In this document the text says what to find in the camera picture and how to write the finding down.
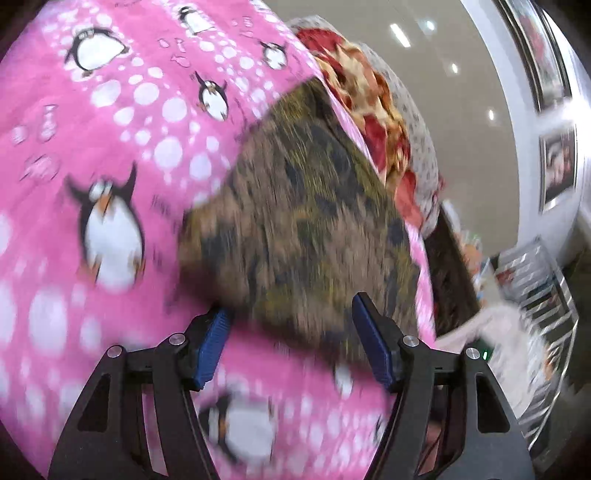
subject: white patterned fabric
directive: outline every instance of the white patterned fabric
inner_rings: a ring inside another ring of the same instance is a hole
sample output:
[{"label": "white patterned fabric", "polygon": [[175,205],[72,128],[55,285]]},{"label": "white patterned fabric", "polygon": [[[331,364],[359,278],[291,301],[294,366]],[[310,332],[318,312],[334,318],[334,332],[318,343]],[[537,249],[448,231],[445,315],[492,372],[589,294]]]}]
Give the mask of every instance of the white patterned fabric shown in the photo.
[{"label": "white patterned fabric", "polygon": [[[318,15],[304,18],[294,18],[286,23],[294,33],[304,28],[323,28],[339,35],[341,33],[330,23]],[[408,89],[388,64],[369,46],[358,44],[371,66],[384,76],[392,93],[394,105],[404,118],[411,145],[410,169],[416,176],[417,185],[414,200],[423,215],[421,233],[428,237],[437,225],[439,217],[439,169],[433,140],[425,124],[425,120],[418,111]]]}]

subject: brown blanket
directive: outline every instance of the brown blanket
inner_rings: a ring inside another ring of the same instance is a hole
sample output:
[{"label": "brown blanket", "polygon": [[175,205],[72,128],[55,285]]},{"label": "brown blanket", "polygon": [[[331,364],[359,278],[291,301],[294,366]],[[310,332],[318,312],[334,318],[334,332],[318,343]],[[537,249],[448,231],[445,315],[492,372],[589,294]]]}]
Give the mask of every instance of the brown blanket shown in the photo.
[{"label": "brown blanket", "polygon": [[219,194],[187,214],[179,257],[208,272],[223,305],[331,360],[365,359],[350,313],[359,291],[417,334],[404,224],[318,79],[252,130]]}]

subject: ceiling light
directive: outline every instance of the ceiling light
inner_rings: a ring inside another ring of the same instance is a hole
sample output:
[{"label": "ceiling light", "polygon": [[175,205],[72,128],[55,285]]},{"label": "ceiling light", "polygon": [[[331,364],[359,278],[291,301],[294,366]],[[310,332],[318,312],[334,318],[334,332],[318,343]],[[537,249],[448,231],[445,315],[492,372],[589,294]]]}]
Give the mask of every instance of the ceiling light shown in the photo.
[{"label": "ceiling light", "polygon": [[398,39],[398,41],[400,42],[400,44],[404,47],[404,48],[410,48],[410,42],[408,41],[408,37],[404,34],[404,32],[402,31],[402,28],[400,28],[397,24],[393,23],[392,25],[390,25],[390,28],[392,29],[392,31],[394,32],[394,35],[396,35],[396,38]]}]

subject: white wall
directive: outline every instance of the white wall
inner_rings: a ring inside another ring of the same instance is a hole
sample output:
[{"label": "white wall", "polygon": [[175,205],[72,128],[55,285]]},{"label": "white wall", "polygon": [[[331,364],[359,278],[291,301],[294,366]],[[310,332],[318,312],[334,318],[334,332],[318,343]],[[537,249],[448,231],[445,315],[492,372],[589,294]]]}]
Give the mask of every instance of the white wall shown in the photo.
[{"label": "white wall", "polygon": [[[538,114],[527,73],[517,45],[493,0],[462,0],[485,42],[506,97],[515,137],[519,175],[519,230],[517,244],[541,235],[550,251],[565,263],[576,253],[571,244],[583,190],[584,159],[589,151],[589,105],[579,89],[575,67],[580,65],[568,41],[554,25],[553,30],[569,73],[573,100]],[[577,189],[568,199],[546,213],[540,213],[541,162],[540,135],[577,123]]]}]

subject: metal screw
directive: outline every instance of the metal screw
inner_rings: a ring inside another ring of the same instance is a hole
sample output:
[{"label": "metal screw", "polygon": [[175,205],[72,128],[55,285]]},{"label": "metal screw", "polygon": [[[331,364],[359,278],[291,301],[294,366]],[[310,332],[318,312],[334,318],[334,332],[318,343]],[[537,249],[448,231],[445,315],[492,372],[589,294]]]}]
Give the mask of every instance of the metal screw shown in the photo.
[{"label": "metal screw", "polygon": [[123,349],[119,345],[113,345],[107,350],[107,356],[109,358],[117,358],[122,352]]},{"label": "metal screw", "polygon": [[472,360],[478,360],[480,358],[480,352],[472,347],[466,349],[466,355],[472,358]]},{"label": "metal screw", "polygon": [[170,336],[168,341],[171,345],[182,345],[185,341],[185,338],[182,333],[175,333]]},{"label": "metal screw", "polygon": [[404,345],[406,345],[406,346],[414,347],[414,346],[418,345],[418,338],[413,335],[405,336],[402,339],[402,341],[404,342]]}]

